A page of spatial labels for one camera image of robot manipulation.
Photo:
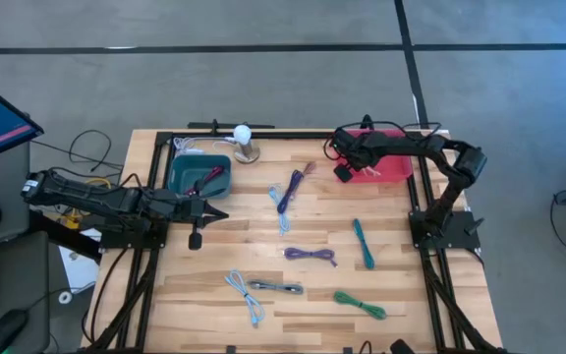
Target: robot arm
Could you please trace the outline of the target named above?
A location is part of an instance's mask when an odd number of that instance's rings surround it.
[[[67,179],[53,169],[30,173],[22,197],[34,206],[65,205],[118,220],[122,228],[140,234],[148,232],[155,222],[190,223],[194,226],[192,249],[201,245],[197,229],[228,217],[197,196],[182,197],[166,189],[147,187],[91,186]]]
[[[431,235],[442,235],[447,219],[454,203],[465,189],[471,187],[480,176],[486,164],[486,156],[479,147],[446,139],[439,135],[412,138],[388,137],[381,132],[370,131],[357,137],[344,129],[338,128],[333,134],[330,145],[347,160],[340,164],[334,172],[342,182],[348,182],[353,175],[350,169],[360,171],[366,167],[374,167],[386,155],[423,156],[431,159],[440,172],[447,176],[449,185],[440,199],[431,205],[425,214],[425,226]],[[453,165],[447,162],[444,149],[458,152]]]

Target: green cable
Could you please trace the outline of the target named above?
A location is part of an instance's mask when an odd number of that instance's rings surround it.
[[[385,313],[385,310],[383,310],[382,308],[365,304],[362,301],[359,301],[358,299],[345,293],[344,291],[336,291],[335,294],[333,294],[333,300],[335,300],[335,302],[338,304],[357,306],[378,320],[385,320],[388,317],[388,315],[386,315]]]
[[[357,219],[353,220],[353,229],[355,230],[355,234],[358,235],[360,239],[360,243],[362,243],[362,252],[364,253],[364,265],[367,269],[374,269],[374,259],[370,254],[370,250],[368,249],[368,245],[366,244],[366,239],[364,238],[364,231],[362,230],[362,225],[360,221]]]

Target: wooden table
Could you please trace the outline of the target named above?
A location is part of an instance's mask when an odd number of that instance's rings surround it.
[[[124,176],[136,172],[146,183],[156,133],[133,131]],[[257,162],[244,165],[231,158],[232,193],[224,200],[210,201],[230,217],[202,230],[199,251],[188,249],[190,225],[172,225],[159,260],[145,351],[223,352],[226,345],[237,345],[239,352],[337,353],[345,346],[357,351],[370,340],[378,352],[387,351],[392,342],[403,338],[417,352],[434,352],[421,259],[412,246],[407,219],[411,206],[406,183],[337,182],[333,161],[323,155],[320,140],[257,143],[261,148]],[[211,141],[199,142],[197,147],[214,153]],[[231,151],[225,146],[218,148]],[[287,187],[292,171],[302,170],[308,161],[316,161],[317,168],[291,202],[288,216],[292,230],[281,237],[267,187],[272,183]],[[162,173],[164,163],[160,165]],[[425,207],[418,164],[413,161],[413,166],[421,206]],[[439,196],[447,180],[430,161],[428,166],[434,193]],[[463,197],[456,209],[465,205]],[[375,270],[364,267],[353,218],[362,223]],[[291,246],[332,249],[339,266],[316,259],[287,261],[283,250]],[[98,284],[118,254],[112,250],[104,255]],[[500,346],[481,264],[466,251],[451,250],[447,256],[459,305],[484,338]],[[123,303],[131,259],[129,251],[109,280],[99,306],[98,334]],[[301,282],[306,293],[251,291],[266,312],[255,329],[241,294],[224,281],[231,268],[238,269],[245,279]],[[98,289],[96,286],[93,304]],[[358,308],[336,304],[332,300],[335,290],[382,306],[388,319],[378,321]],[[447,345],[451,346],[444,306],[441,312]],[[129,345],[134,344],[138,319],[139,307],[132,316]]]

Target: desk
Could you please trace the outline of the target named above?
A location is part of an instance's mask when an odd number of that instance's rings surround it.
[[[24,309],[49,291],[47,234],[34,232],[0,243],[0,318]],[[49,299],[29,310],[28,323],[9,353],[39,353],[49,345]]]
[[[124,176],[137,173],[144,184],[147,182],[156,133],[133,132]],[[398,338],[417,352],[434,351],[421,259],[412,246],[407,218],[411,204],[406,183],[337,182],[333,161],[323,155],[323,140],[257,143],[261,156],[256,163],[244,165],[231,158],[232,193],[227,199],[210,201],[230,217],[202,230],[199,251],[188,249],[190,225],[171,226],[155,278],[145,351],[223,352],[226,345],[237,345],[239,352],[334,353],[346,346],[357,350],[365,340],[370,340],[376,351],[384,351]],[[211,142],[198,142],[197,147],[215,153]],[[267,186],[281,183],[286,187],[292,171],[302,170],[312,160],[317,168],[301,184],[288,208],[292,231],[280,237]],[[417,163],[413,165],[420,203],[425,208],[420,171]],[[439,196],[447,180],[430,161],[428,166],[432,189]],[[456,208],[465,205],[462,198]],[[352,228],[355,217],[366,233],[375,270],[364,267]],[[290,246],[333,249],[339,266],[312,259],[286,261],[282,252]],[[112,250],[103,256],[98,283],[104,281],[118,254],[118,250]],[[500,346],[481,264],[466,251],[451,250],[447,254],[458,304],[480,333]],[[98,328],[108,325],[123,303],[131,259],[129,251],[109,280],[99,305]],[[301,282],[306,293],[298,296],[253,290],[266,311],[264,321],[254,329],[244,299],[224,281],[231,268],[240,270],[245,279]],[[93,303],[98,289],[95,287]],[[359,309],[334,303],[335,290],[384,307],[388,319],[377,321]],[[134,344],[138,312],[136,308],[130,322],[129,345]],[[450,346],[453,341],[442,306],[441,312]]]
[[[29,171],[29,143],[0,153],[0,243],[12,240],[29,228],[29,206],[21,188]]]

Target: concrete floor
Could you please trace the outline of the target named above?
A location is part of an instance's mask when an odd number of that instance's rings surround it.
[[[414,44],[566,42],[562,1],[405,0],[405,7]],[[0,47],[400,39],[390,0],[0,0]],[[483,258],[505,347],[566,352],[566,250],[548,219],[552,193],[566,188],[566,51],[418,52],[416,59],[429,120],[488,155],[468,196],[486,218]],[[365,113],[416,119],[398,51],[0,55],[0,93],[45,128],[41,141],[67,148],[85,129],[107,132],[115,162],[135,128],[213,118],[333,127]],[[81,152],[100,156],[104,147],[89,136]],[[44,147],[32,148],[31,164],[86,172]],[[566,239],[566,207],[555,217]],[[80,343],[88,298],[56,307],[61,350]]]

